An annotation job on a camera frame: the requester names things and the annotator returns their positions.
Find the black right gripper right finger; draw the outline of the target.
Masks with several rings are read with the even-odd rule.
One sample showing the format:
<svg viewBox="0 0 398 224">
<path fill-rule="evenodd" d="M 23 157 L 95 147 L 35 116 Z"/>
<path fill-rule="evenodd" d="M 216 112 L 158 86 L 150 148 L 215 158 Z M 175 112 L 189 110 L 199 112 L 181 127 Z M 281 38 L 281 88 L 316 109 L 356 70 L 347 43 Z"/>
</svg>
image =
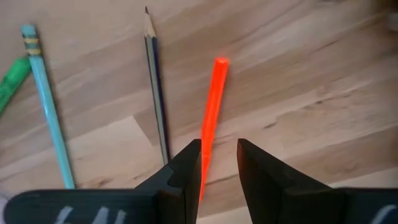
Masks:
<svg viewBox="0 0 398 224">
<path fill-rule="evenodd" d="M 332 188 L 247 139 L 237 158 L 253 224 L 398 224 L 398 188 Z"/>
</svg>

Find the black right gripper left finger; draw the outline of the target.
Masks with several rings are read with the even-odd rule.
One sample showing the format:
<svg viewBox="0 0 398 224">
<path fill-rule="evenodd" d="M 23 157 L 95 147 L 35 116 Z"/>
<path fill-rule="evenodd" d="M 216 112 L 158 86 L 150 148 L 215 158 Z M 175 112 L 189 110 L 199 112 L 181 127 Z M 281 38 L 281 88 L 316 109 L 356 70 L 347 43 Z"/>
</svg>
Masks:
<svg viewBox="0 0 398 224">
<path fill-rule="evenodd" d="M 194 139 L 133 189 L 31 190 L 4 209 L 6 224 L 196 224 L 201 141 Z"/>
</svg>

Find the neon orange pen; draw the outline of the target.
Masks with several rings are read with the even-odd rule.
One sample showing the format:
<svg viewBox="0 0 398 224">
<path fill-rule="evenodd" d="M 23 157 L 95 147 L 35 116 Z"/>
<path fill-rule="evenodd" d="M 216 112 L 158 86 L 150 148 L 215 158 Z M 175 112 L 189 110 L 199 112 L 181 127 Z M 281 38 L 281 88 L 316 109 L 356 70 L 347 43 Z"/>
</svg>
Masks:
<svg viewBox="0 0 398 224">
<path fill-rule="evenodd" d="M 227 58 L 219 57 L 215 59 L 208 99 L 206 102 L 205 116 L 201 130 L 200 200 L 202 200 L 205 193 L 205 182 L 211 162 L 212 145 L 215 138 L 215 131 L 228 67 L 229 60 Z"/>
</svg>

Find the grey and navy pencil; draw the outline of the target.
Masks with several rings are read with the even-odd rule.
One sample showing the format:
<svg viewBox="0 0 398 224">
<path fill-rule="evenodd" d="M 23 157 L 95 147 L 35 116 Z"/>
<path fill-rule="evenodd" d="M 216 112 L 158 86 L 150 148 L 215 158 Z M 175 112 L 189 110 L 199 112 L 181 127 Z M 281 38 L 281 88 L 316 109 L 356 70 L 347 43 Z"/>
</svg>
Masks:
<svg viewBox="0 0 398 224">
<path fill-rule="evenodd" d="M 160 149 L 164 164 L 167 164 L 171 158 L 169 137 L 167 128 L 167 118 L 164 103 L 164 94 L 159 67 L 158 41 L 155 29 L 150 17 L 148 7 L 145 6 L 145 33 L 144 40 L 146 44 L 147 63 L 149 66 L 150 84 L 154 101 L 155 117 L 157 120 L 157 129 L 159 133 Z"/>
</svg>

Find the green pen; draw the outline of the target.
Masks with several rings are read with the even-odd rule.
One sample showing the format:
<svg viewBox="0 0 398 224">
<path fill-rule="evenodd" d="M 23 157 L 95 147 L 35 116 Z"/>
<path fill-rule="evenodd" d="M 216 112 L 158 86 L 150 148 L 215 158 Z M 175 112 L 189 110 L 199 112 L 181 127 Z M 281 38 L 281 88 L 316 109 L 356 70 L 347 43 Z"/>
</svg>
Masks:
<svg viewBox="0 0 398 224">
<path fill-rule="evenodd" d="M 30 71 L 31 65 L 28 57 L 20 57 L 11 65 L 0 82 L 0 115 Z"/>
</svg>

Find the light blue pencil with eraser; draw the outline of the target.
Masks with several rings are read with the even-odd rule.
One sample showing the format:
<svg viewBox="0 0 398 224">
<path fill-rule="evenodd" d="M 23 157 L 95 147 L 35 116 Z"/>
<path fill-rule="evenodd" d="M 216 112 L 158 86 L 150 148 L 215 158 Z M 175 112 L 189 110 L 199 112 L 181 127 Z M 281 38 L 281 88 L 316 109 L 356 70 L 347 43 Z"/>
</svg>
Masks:
<svg viewBox="0 0 398 224">
<path fill-rule="evenodd" d="M 40 46 L 39 35 L 36 31 L 35 25 L 32 24 L 22 25 L 21 32 L 32 68 L 32 73 L 36 82 L 37 91 L 42 102 L 47 125 L 49 127 L 49 132 L 53 142 L 63 183 L 66 189 L 74 189 L 75 182 L 69 163 L 62 130 L 58 122 L 57 110 L 55 108 L 51 87 L 47 78 L 47 71 Z"/>
</svg>

